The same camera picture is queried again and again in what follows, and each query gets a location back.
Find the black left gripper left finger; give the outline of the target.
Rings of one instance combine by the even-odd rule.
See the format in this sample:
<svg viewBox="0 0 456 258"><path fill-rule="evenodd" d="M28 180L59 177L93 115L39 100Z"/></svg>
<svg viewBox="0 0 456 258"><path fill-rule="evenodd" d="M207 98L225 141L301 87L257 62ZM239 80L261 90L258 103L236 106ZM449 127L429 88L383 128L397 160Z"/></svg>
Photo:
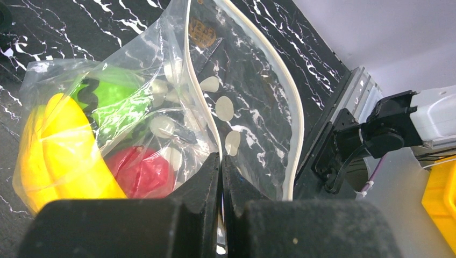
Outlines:
<svg viewBox="0 0 456 258"><path fill-rule="evenodd" d="M73 199L47 204L19 257L215 257L220 158L165 198Z"/></svg>

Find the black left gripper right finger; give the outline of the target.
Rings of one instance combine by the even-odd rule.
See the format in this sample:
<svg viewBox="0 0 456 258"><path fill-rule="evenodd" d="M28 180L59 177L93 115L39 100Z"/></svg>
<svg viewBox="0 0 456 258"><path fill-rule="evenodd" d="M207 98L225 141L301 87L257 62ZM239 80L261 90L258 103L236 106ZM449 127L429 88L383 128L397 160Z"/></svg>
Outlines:
<svg viewBox="0 0 456 258"><path fill-rule="evenodd" d="M271 200L221 163L228 257L401 257L380 210L350 199Z"/></svg>

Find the red fake fruit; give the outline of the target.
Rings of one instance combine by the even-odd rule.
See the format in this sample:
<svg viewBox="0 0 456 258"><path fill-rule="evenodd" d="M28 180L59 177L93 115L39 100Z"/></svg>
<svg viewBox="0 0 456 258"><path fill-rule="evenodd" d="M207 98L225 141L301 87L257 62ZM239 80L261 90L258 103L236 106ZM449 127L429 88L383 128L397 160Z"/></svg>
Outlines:
<svg viewBox="0 0 456 258"><path fill-rule="evenodd" d="M163 198L174 190L170 163L153 149L122 149L107 158L106 165L128 198Z"/></svg>

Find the clear zip top bag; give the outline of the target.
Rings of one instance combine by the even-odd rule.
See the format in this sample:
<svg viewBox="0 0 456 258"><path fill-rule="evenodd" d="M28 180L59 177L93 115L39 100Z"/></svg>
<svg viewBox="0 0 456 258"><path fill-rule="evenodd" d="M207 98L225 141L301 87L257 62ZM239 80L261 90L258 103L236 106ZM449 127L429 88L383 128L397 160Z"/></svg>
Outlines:
<svg viewBox="0 0 456 258"><path fill-rule="evenodd" d="M151 98L145 117L111 140L100 140L89 123L105 163L125 148L153 149L170 163L175 191L217 153L220 167L231 157L269 199L292 199L304 137L301 100L276 49L232 2L171 1L102 62L32 62L20 89L23 129L34 107L55 94L70 96L86 77L136 86Z"/></svg>

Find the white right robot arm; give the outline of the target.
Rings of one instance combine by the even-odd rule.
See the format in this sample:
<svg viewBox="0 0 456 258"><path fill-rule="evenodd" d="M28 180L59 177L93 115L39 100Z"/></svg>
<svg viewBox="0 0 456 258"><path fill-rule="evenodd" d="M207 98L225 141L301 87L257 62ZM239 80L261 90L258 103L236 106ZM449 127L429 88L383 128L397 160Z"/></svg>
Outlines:
<svg viewBox="0 0 456 258"><path fill-rule="evenodd" d="M339 193L348 166L356 159L429 143L431 147L455 145L455 86L421 92L405 91L379 100L364 123L348 109L325 127L327 135L312 164L329 194Z"/></svg>

